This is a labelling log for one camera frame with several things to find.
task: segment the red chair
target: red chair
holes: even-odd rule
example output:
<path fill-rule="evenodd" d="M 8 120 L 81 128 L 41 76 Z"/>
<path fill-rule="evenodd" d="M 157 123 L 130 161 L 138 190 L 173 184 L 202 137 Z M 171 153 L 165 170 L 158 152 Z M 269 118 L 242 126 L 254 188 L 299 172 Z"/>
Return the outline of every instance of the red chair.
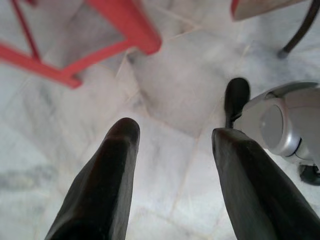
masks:
<path fill-rule="evenodd" d="M 111 22 L 126 39 L 91 53 L 63 69 L 58 69 L 41 61 L 37 45 L 19 7 L 18 0 L 11 0 L 11 2 L 31 48 L 32 56 L 0 42 L 0 59 L 73 89 L 82 84 L 74 75 L 90 65 L 130 47 L 138 47 L 142 52 L 150 55 L 156 53 L 162 44 L 160 35 L 148 21 L 139 0 L 86 0 L 106 20 Z M 37 5 L 35 0 L 25 0 L 25 2 L 35 7 Z"/>

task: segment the marble floor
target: marble floor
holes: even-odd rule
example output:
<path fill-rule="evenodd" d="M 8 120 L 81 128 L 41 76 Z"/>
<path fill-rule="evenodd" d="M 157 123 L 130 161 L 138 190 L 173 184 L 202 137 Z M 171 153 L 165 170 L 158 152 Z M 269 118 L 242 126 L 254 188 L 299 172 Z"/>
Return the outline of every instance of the marble floor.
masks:
<path fill-rule="evenodd" d="M 54 2 L 23 7 L 51 64 L 65 66 L 122 39 L 82 0 Z M 232 22 L 230 4 L 145 0 L 161 50 L 145 56 L 130 49 L 95 64 L 80 73 L 76 90 L 0 62 L 1 240 L 44 239 L 74 177 L 122 117 L 141 129 L 126 239 L 236 239 L 211 149 L 212 130 L 224 125 L 224 90 L 239 76 L 252 97 L 283 83 L 319 81 L 320 18 L 279 60 L 277 50 L 310 1 L 241 22 Z M 12 14 L 1 1 L 0 40 L 26 50 Z M 320 214 L 320 188 L 270 155 Z"/>

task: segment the black wheel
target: black wheel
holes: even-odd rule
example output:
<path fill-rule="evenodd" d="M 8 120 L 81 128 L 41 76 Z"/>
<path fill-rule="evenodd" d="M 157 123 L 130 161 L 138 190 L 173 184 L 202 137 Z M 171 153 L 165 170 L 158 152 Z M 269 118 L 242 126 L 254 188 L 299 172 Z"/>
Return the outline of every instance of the black wheel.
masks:
<path fill-rule="evenodd" d="M 242 114 L 242 109 L 250 100 L 250 86 L 246 79 L 232 79 L 224 94 L 225 127 L 232 129 L 234 121 Z"/>
<path fill-rule="evenodd" d="M 300 166 L 300 178 L 306 184 L 320 186 L 320 172 L 317 166 Z"/>

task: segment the red metal frame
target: red metal frame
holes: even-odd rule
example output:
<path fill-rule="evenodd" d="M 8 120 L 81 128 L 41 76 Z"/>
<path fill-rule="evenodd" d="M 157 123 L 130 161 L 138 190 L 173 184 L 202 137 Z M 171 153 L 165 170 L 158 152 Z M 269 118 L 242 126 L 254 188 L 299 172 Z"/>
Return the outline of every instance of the red metal frame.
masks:
<path fill-rule="evenodd" d="M 94 7 L 104 18 L 109 20 L 126 37 L 126 40 L 91 53 L 64 69 L 57 69 L 41 62 L 36 43 L 28 27 L 28 23 L 19 8 L 18 2 L 17 0 L 11 1 L 28 45 L 32 50 L 32 56 L 19 52 L 0 42 L 0 59 L 70 88 L 77 88 L 82 84 L 82 82 L 73 77 L 73 75 L 92 64 L 134 46 L 138 47 L 147 55 L 153 54 L 160 49 L 162 44 L 159 34 L 145 16 L 140 1 L 86 0 L 86 2 Z M 36 5 L 35 0 L 25 1 L 33 6 Z"/>

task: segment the metal chair leg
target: metal chair leg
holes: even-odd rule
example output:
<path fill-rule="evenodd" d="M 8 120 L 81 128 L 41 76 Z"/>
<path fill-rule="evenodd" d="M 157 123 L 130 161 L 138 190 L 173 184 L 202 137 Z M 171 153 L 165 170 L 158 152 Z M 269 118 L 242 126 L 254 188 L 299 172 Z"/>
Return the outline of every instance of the metal chair leg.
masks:
<path fill-rule="evenodd" d="M 314 20 L 316 19 L 319 8 L 320 8 L 320 0 L 313 0 L 301 27 L 293 36 L 293 38 L 289 41 L 289 43 L 278 52 L 277 54 L 278 58 L 285 59 L 289 55 L 289 53 L 292 51 L 292 49 L 294 49 L 295 46 L 301 41 L 301 39 L 306 35 L 311 25 L 313 24 Z"/>

